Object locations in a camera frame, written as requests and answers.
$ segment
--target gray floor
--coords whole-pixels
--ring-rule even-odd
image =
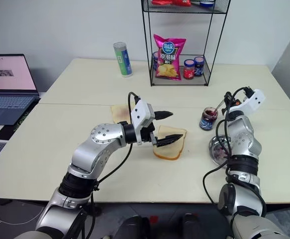
[[[209,238],[225,238],[228,224],[212,207],[201,204],[99,204],[102,214],[96,219],[96,226],[91,236],[100,239],[105,235],[114,235],[121,223],[134,215],[148,217],[152,222],[153,238],[177,239],[179,219],[185,213],[193,213],[201,219]],[[23,223],[35,217],[42,210],[41,206],[13,200],[0,206],[0,219],[9,223]],[[274,212],[267,217],[290,236],[290,210]],[[0,239],[12,239],[17,235],[34,230],[37,218],[24,225],[0,223]],[[86,221],[89,230],[92,219]]]

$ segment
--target laptop screen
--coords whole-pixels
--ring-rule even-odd
[[[37,92],[24,55],[0,55],[0,92]]]

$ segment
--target laptop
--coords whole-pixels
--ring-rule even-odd
[[[0,54],[0,125],[13,125],[39,98],[23,54]]]

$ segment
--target table surface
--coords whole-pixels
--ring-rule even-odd
[[[116,60],[74,59],[51,86],[40,104],[112,105],[124,103],[130,91],[153,106],[216,107],[227,91],[261,89],[262,109],[290,110],[290,100],[266,66],[215,65],[206,86],[150,86],[147,62],[131,62],[133,76],[121,76]]]
[[[156,128],[163,124],[188,131],[180,158],[159,159],[150,143],[135,145],[124,166],[101,183],[95,192],[97,202],[209,203],[202,177],[215,168],[208,154],[208,142],[215,132],[198,127],[202,108],[154,110],[174,113],[155,121]],[[263,197],[267,203],[290,203],[290,110],[261,109],[249,118],[262,144],[259,177]],[[0,153],[0,198],[49,200],[75,148],[95,125],[105,122],[112,122],[109,106],[38,104]],[[127,151],[128,147],[116,151],[102,175],[117,166]],[[207,178],[215,201],[224,183],[223,170]]]

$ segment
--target laptop keyboard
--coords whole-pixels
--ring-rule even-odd
[[[24,109],[33,97],[0,96],[0,109]]]

